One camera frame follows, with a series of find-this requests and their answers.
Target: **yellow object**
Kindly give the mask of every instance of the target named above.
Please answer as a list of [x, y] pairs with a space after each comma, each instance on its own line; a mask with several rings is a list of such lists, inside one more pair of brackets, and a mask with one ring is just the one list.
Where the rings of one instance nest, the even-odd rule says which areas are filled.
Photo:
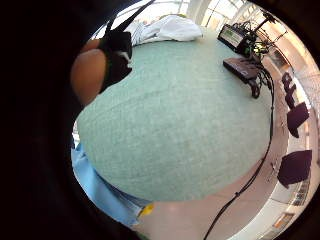
[[141, 212], [139, 213], [139, 217], [149, 215], [152, 212], [153, 208], [153, 203], [148, 204], [141, 210]]

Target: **chair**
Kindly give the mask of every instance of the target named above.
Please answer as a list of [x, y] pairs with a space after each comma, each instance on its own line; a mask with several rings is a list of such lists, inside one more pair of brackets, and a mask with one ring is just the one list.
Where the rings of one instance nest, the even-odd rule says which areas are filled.
[[308, 178], [312, 160], [312, 150], [292, 152], [282, 158], [278, 173], [279, 182], [286, 188], [289, 184]]
[[292, 136], [299, 138], [298, 127], [309, 118], [305, 102], [300, 103], [287, 113], [287, 126]]

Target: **purple chair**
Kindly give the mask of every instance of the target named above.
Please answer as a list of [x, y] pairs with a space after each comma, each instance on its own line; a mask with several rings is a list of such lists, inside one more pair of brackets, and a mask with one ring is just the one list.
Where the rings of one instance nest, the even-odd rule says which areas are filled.
[[284, 90], [286, 92], [289, 91], [290, 89], [290, 83], [292, 81], [292, 78], [291, 76], [289, 75], [289, 73], [285, 72], [282, 76], [282, 83], [283, 83], [283, 86], [284, 86]]
[[294, 90], [297, 89], [297, 86], [294, 84], [287, 92], [285, 100], [290, 109], [294, 108], [294, 99], [292, 97]]
[[312, 160], [312, 150], [292, 152], [282, 158], [278, 173], [279, 182], [286, 188], [308, 178]]
[[287, 126], [292, 136], [299, 138], [298, 127], [309, 118], [305, 102], [298, 104], [287, 113]]

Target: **green table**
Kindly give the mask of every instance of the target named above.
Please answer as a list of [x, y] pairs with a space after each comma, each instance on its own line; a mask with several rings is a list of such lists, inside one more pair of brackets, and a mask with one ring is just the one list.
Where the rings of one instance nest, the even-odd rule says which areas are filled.
[[77, 119], [108, 182], [153, 201], [199, 199], [245, 174], [268, 143], [270, 94], [259, 99], [222, 65], [236, 54], [204, 29], [193, 42], [133, 50], [133, 71]]

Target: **white cloth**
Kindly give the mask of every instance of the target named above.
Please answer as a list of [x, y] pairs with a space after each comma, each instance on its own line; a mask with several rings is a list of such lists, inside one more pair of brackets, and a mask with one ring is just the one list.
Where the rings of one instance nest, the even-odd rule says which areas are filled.
[[126, 31], [131, 32], [133, 46], [166, 40], [192, 41], [202, 36], [201, 29], [192, 20], [176, 15], [166, 16], [149, 25], [133, 22]]

